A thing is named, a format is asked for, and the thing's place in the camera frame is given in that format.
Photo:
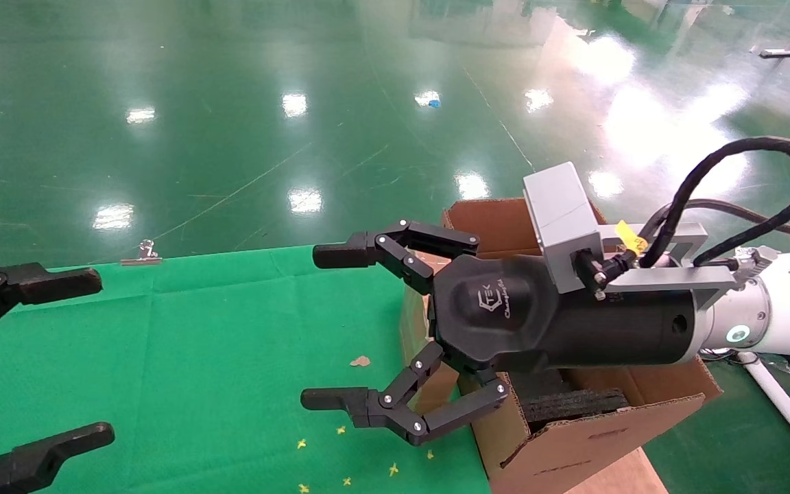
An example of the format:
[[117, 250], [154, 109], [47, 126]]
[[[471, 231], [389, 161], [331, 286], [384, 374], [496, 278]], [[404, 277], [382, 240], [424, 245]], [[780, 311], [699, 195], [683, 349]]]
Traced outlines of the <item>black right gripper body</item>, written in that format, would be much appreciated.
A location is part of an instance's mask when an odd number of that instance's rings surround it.
[[699, 317], [689, 289], [606, 294], [634, 254], [573, 255], [579, 281], [562, 293], [543, 256], [460, 255], [427, 277], [430, 328], [463, 373], [658, 366], [689, 356]]

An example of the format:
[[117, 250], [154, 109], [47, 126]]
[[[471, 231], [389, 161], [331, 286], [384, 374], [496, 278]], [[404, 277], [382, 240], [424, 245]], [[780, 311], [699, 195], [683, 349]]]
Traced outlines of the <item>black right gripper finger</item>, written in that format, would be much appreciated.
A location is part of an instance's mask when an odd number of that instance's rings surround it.
[[429, 223], [401, 220], [379, 231], [360, 231], [345, 243], [318, 244], [311, 259], [319, 269], [385, 267], [421, 295], [433, 293], [435, 271], [417, 252], [445, 259], [476, 256], [479, 236]]
[[481, 385], [458, 400], [418, 414], [409, 401], [445, 361], [441, 345], [429, 342], [389, 386], [383, 390], [365, 387], [307, 388], [300, 403], [307, 410], [343, 410], [356, 428], [386, 428], [411, 446], [420, 446], [451, 434], [476, 419], [499, 409], [509, 387], [492, 370], [477, 373]]

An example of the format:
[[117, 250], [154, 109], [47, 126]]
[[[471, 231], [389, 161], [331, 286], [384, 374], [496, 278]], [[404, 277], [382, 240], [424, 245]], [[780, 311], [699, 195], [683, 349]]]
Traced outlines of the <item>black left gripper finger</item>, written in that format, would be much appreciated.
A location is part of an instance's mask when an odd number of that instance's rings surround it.
[[0, 266], [0, 319], [18, 305], [41, 305], [94, 295], [103, 290], [91, 267], [50, 272], [40, 263]]
[[0, 493], [32, 493], [53, 484], [66, 460], [112, 444], [112, 425], [98, 422], [0, 454]]

